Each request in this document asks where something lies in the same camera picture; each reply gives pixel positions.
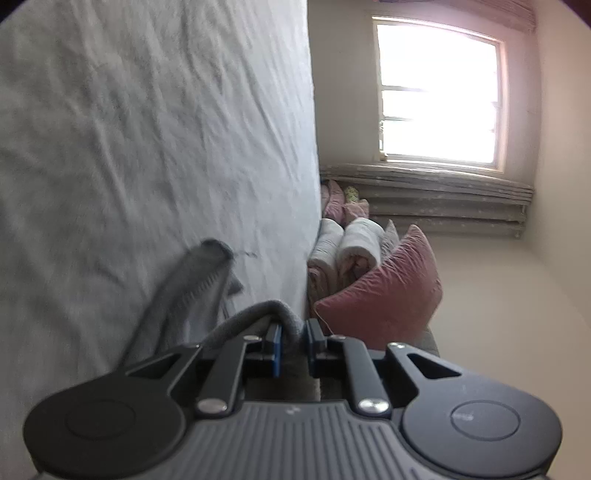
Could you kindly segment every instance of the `window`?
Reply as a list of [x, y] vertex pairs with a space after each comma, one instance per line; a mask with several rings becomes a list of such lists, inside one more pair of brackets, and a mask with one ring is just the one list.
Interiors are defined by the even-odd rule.
[[389, 160], [502, 168], [502, 43], [444, 25], [374, 17], [380, 150]]

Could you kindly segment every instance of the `round button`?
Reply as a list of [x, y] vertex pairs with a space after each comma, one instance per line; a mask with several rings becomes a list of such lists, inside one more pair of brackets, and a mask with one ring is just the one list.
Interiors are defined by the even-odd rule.
[[471, 401], [452, 411], [452, 425], [475, 440], [503, 440], [519, 428], [519, 415], [512, 408], [493, 401]]
[[68, 429], [76, 436], [89, 440], [117, 437], [131, 428], [135, 413], [125, 403], [98, 400], [79, 405], [66, 417]]

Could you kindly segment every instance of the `pink velvet cushion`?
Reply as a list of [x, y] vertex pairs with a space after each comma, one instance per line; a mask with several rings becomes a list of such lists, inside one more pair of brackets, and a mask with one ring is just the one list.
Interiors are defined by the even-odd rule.
[[435, 257], [424, 233], [411, 225], [398, 248], [346, 289], [314, 304], [334, 333], [368, 348], [416, 340], [442, 297]]
[[369, 218], [369, 203], [367, 200], [360, 200], [357, 203], [345, 203], [345, 225], [350, 224], [356, 218]]
[[329, 193], [329, 202], [322, 216], [324, 218], [330, 218], [341, 225], [344, 218], [343, 205], [345, 204], [345, 194], [339, 184], [334, 180], [329, 180]]

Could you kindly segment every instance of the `wall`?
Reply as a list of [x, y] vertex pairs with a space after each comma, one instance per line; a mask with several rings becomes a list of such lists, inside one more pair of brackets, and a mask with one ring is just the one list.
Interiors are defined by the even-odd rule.
[[431, 323], [441, 356], [549, 403], [564, 429], [550, 474], [588, 480], [591, 330], [523, 242], [430, 241], [444, 291]]
[[454, 25], [507, 42], [509, 138], [505, 176], [526, 183], [533, 181], [540, 94], [532, 35], [429, 2], [309, 0], [308, 12], [321, 163], [377, 161], [378, 87], [371, 16], [399, 16]]
[[525, 238], [591, 325], [591, 29], [558, 0], [535, 6], [543, 107]]

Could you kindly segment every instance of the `rolled towel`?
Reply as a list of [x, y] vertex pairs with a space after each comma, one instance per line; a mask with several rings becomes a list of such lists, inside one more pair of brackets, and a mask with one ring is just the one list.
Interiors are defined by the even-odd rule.
[[336, 254], [339, 287], [346, 288], [381, 262], [384, 229], [367, 218], [348, 224]]
[[320, 221], [318, 240], [307, 263], [310, 306], [339, 289], [336, 253], [342, 238], [343, 228], [338, 223], [329, 218]]

